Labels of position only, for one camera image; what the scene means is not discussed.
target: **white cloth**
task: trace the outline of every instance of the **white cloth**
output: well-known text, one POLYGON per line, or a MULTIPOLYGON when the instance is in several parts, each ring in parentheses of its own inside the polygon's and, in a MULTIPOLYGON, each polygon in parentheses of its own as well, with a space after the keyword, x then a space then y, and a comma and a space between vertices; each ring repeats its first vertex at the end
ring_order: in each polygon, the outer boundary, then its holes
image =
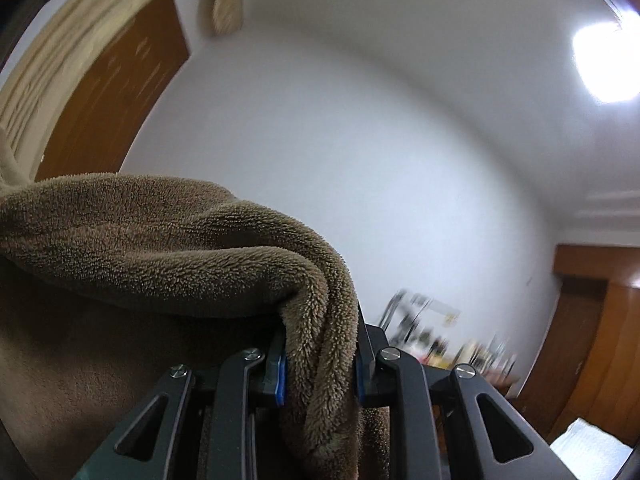
POLYGON ((581 418, 556 438, 551 449, 578 480, 612 480, 633 451, 581 418))

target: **towel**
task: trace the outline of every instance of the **towel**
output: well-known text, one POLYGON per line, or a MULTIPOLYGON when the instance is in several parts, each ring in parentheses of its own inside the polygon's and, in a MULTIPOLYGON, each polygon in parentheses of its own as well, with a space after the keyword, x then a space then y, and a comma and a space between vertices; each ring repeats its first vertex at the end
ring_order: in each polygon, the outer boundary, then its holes
POLYGON ((551 450, 578 480, 613 480, 633 451, 581 418, 553 441, 551 450))
POLYGON ((169 366, 220 364, 276 316, 281 473, 388 476, 388 412, 354 398, 356 293, 318 234, 210 182, 32 183, 4 139, 0 171, 0 420, 40 480, 73 476, 169 366))

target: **ceiling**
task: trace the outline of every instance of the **ceiling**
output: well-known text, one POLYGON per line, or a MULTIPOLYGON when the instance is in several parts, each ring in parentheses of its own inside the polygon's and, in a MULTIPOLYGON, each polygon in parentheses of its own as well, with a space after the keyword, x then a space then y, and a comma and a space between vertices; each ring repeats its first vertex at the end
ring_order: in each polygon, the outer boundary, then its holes
POLYGON ((573 64, 600 0, 247 0, 403 72, 501 153, 564 227, 640 230, 640 99, 599 104, 573 64))

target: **brown door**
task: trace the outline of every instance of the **brown door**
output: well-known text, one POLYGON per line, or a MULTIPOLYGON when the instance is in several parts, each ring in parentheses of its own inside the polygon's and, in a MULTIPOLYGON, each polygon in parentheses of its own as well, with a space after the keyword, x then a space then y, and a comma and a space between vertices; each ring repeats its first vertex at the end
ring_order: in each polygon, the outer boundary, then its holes
POLYGON ((609 284, 589 358, 551 436, 578 416, 628 446, 640 438, 640 289, 609 284))
POLYGON ((152 0, 76 87, 36 179, 118 171, 146 116, 188 57, 174 0, 152 0))
POLYGON ((607 282, 567 277, 540 355, 518 399, 527 422, 547 437, 567 404, 593 344, 607 282))

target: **screw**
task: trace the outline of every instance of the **screw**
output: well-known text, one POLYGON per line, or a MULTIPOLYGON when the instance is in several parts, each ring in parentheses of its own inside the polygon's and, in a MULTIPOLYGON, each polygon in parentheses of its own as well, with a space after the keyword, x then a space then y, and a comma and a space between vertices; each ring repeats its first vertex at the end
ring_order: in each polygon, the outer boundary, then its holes
POLYGON ((456 366, 456 375, 460 379, 470 379, 476 374, 476 371, 471 365, 458 365, 456 366))
POLYGON ((188 371, 189 369, 186 367, 186 365, 175 365, 171 367, 171 371, 169 373, 174 379, 179 379, 181 377, 184 377, 188 371))
POLYGON ((385 361, 397 361, 401 354, 397 348, 388 346, 380 351, 380 355, 385 361))
POLYGON ((242 350, 242 357, 244 357, 245 361, 255 361, 256 359, 260 359, 262 354, 258 348, 247 348, 246 350, 242 350))

